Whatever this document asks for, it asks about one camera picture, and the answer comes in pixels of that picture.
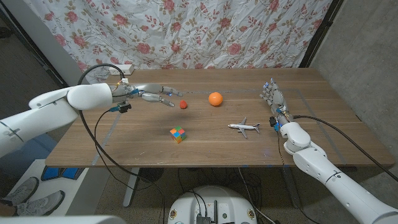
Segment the floral fabric backdrop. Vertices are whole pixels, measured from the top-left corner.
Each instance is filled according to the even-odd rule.
[[[82,71],[297,67],[331,0],[24,0]],[[107,72],[90,74],[101,82]]]

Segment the shoe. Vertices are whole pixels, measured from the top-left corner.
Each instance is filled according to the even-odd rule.
[[[65,198],[65,193],[59,190],[47,197],[17,205],[17,214],[19,216],[50,215],[61,205],[63,198]]]
[[[0,201],[10,206],[25,203],[36,192],[38,186],[38,178],[31,177],[22,183],[13,193],[1,198]]]

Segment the red ball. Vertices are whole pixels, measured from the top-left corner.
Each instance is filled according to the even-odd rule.
[[[187,108],[187,102],[185,102],[184,100],[182,100],[181,102],[180,102],[180,108],[181,109],[185,109],[185,108]]]

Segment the toy airplane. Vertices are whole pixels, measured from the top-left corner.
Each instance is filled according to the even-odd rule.
[[[246,118],[243,119],[242,123],[239,123],[239,124],[229,124],[228,127],[230,127],[230,128],[238,128],[238,129],[239,129],[238,132],[239,132],[239,133],[242,133],[243,136],[244,136],[245,138],[248,138],[248,137],[246,136],[246,132],[244,131],[244,130],[246,130],[246,129],[247,129],[247,130],[253,130],[253,129],[255,129],[258,133],[260,133],[259,128],[258,128],[258,126],[260,125],[260,123],[258,123],[258,124],[256,124],[256,125],[253,125],[253,126],[250,126],[250,125],[244,125],[245,122],[246,122]]]

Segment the table top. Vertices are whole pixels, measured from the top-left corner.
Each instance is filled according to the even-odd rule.
[[[136,70],[130,83],[159,83],[184,92],[182,98],[170,97],[176,107],[130,100],[127,113],[107,113],[98,125],[98,142],[124,167],[268,167],[281,166],[277,133],[269,126],[272,116],[259,94],[271,78],[282,90],[290,113],[323,119],[344,131],[383,165],[395,161],[349,106],[322,76],[311,68],[216,69],[216,70]],[[107,83],[116,83],[110,76]],[[223,95],[219,107],[208,102],[210,93]],[[180,100],[187,109],[180,109]],[[91,130],[106,110],[84,111]],[[246,130],[247,139],[229,124],[260,123],[260,133]],[[296,119],[313,142],[321,146],[336,166],[373,166],[374,164],[335,130],[311,119]],[[181,126],[187,138],[177,144],[170,130]],[[280,152],[285,164],[293,158]],[[45,163],[52,167],[104,166],[94,142],[78,118],[50,153]]]

